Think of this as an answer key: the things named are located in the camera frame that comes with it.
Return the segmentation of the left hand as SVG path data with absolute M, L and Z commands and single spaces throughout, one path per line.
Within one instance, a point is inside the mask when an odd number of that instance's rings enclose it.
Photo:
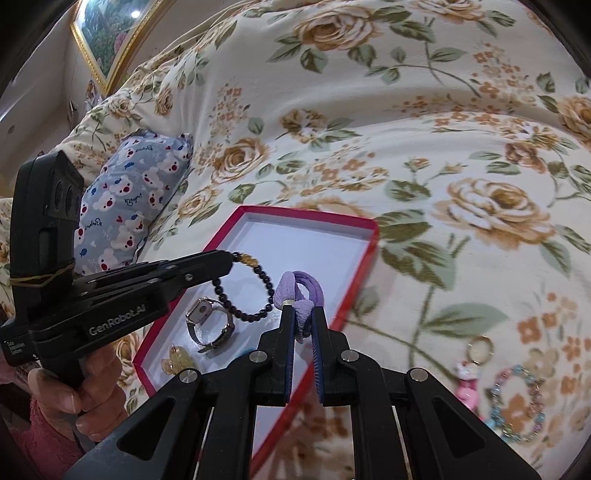
M 122 365 L 112 346 L 90 354 L 86 377 L 75 390 L 43 369 L 28 374 L 28 386 L 48 424 L 68 440 L 75 432 L 99 442 L 126 418 L 126 396 L 118 386 Z

